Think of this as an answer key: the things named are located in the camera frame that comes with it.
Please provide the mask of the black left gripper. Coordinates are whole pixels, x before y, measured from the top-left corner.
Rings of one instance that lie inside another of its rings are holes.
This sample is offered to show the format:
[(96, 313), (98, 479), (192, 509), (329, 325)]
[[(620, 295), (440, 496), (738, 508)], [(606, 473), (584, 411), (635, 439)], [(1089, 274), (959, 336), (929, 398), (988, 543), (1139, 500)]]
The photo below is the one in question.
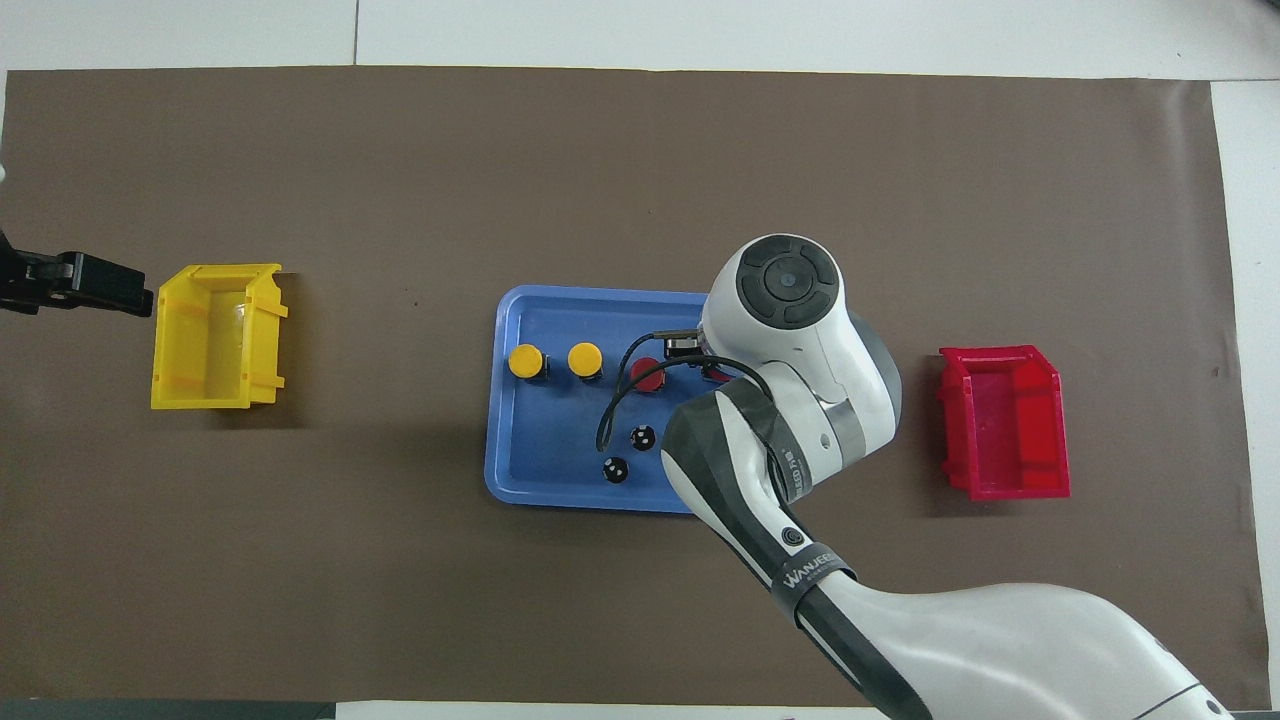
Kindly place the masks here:
[(86, 252), (49, 256), (15, 249), (1, 231), (1, 309), (37, 315), (41, 307), (63, 307), (51, 296), (52, 282), (67, 266), (61, 293), (77, 306), (151, 318), (154, 292), (145, 273)]

